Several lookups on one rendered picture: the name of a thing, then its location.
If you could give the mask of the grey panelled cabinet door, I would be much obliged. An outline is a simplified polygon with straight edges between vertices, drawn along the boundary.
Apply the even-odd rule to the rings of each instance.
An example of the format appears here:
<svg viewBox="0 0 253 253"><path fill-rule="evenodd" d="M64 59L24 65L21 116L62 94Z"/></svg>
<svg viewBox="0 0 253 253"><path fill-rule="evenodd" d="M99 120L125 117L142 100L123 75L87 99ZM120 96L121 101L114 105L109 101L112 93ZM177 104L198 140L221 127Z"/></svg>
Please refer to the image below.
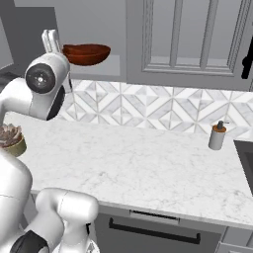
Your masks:
<svg viewBox="0 0 253 253"><path fill-rule="evenodd" d="M126 0L126 81L231 91L253 37L253 0Z"/></svg>

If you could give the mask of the grey soap dispenser, brown top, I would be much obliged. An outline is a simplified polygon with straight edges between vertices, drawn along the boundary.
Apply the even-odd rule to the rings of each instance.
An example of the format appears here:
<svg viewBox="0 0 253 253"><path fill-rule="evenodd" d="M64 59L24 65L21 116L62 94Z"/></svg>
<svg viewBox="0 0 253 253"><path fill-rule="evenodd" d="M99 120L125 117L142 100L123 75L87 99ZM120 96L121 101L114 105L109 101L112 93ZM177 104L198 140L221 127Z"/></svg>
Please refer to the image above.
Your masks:
<svg viewBox="0 0 253 253"><path fill-rule="evenodd" d="M221 150L225 133L226 127L224 126L224 121L219 121L216 125L213 125L209 140L209 148L212 150Z"/></svg>

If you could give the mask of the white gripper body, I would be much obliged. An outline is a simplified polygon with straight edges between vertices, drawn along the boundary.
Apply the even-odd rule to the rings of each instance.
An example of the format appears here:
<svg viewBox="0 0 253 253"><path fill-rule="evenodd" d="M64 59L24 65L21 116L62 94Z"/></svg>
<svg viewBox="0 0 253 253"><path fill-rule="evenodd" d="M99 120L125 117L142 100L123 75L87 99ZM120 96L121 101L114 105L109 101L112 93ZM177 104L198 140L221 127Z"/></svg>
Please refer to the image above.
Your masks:
<svg viewBox="0 0 253 253"><path fill-rule="evenodd" d="M44 30L42 43L46 52L61 52L57 30Z"/></svg>

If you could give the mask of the brown bowl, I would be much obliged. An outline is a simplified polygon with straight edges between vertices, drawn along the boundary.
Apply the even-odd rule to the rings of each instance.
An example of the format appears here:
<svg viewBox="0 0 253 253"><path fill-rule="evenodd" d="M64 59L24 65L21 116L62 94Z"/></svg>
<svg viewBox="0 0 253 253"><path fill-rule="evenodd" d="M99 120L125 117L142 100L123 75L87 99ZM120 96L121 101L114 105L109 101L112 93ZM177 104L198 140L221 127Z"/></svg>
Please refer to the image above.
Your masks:
<svg viewBox="0 0 253 253"><path fill-rule="evenodd" d="M92 66L103 62L109 56L111 48L93 43L65 44L62 52L72 64Z"/></svg>

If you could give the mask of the grey open cabinet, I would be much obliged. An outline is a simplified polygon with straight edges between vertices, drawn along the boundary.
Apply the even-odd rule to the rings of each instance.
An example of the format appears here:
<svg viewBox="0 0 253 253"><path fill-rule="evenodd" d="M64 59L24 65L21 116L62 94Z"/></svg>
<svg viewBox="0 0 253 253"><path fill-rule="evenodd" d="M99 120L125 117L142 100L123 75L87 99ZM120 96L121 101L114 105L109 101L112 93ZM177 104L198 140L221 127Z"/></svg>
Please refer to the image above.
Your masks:
<svg viewBox="0 0 253 253"><path fill-rule="evenodd" d="M61 44L98 43L111 48L93 66L71 65L74 79L125 82L127 78L126 0L14 0L16 7L53 7Z"/></svg>

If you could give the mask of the grey opened cabinet door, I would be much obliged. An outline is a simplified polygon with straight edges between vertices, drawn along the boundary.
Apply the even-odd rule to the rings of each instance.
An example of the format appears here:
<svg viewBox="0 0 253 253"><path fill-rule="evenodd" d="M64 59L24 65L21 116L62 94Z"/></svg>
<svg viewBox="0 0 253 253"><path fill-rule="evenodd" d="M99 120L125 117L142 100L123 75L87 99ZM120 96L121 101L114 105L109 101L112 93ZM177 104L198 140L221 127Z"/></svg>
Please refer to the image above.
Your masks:
<svg viewBox="0 0 253 253"><path fill-rule="evenodd" d="M11 49L4 29L4 23L0 17L0 70L14 63Z"/></svg>

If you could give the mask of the succulent plant in pot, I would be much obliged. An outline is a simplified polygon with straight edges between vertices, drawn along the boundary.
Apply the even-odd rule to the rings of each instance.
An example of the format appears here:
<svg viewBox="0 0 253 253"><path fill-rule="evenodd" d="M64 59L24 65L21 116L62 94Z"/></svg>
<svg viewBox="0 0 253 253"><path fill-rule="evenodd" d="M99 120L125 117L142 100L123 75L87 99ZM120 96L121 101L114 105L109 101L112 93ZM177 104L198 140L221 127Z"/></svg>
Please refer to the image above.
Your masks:
<svg viewBox="0 0 253 253"><path fill-rule="evenodd" d="M27 150L22 128L12 124L1 125L0 147L16 157L21 156Z"/></svg>

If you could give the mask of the dark grey sink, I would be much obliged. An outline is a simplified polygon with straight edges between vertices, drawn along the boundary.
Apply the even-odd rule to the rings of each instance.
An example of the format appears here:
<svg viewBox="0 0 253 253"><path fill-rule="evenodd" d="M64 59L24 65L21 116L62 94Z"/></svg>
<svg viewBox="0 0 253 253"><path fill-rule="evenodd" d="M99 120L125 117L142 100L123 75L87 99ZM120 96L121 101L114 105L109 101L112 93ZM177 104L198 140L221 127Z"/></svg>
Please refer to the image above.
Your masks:
<svg viewBox="0 0 253 253"><path fill-rule="evenodd" d="M253 196L253 141L234 140L234 145Z"/></svg>

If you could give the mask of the grey dishwasher front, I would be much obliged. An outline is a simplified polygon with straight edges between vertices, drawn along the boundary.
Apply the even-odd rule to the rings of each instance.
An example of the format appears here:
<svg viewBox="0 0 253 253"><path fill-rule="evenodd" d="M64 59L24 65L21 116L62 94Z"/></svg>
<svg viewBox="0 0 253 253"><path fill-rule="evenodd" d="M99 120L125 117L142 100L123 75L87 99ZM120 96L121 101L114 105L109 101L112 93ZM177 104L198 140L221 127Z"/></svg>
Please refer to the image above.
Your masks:
<svg viewBox="0 0 253 253"><path fill-rule="evenodd" d="M138 228L172 233L188 237L201 235L199 245L171 239L159 238L133 232L109 228L109 219L114 223ZM100 213L95 220L97 243L101 253L214 253L220 233L200 229L185 228L160 222L132 217Z"/></svg>

